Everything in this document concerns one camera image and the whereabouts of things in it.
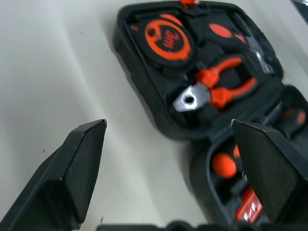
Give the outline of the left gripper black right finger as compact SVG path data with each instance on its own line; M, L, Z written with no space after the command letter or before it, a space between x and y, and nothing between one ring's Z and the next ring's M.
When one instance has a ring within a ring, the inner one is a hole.
M231 122L243 170L270 221L307 223L308 160L277 130Z

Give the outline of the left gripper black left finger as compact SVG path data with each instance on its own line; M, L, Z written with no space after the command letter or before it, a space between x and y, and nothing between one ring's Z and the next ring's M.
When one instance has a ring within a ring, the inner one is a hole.
M85 221L100 167L105 119L72 130L35 171L0 222L2 231L73 231Z

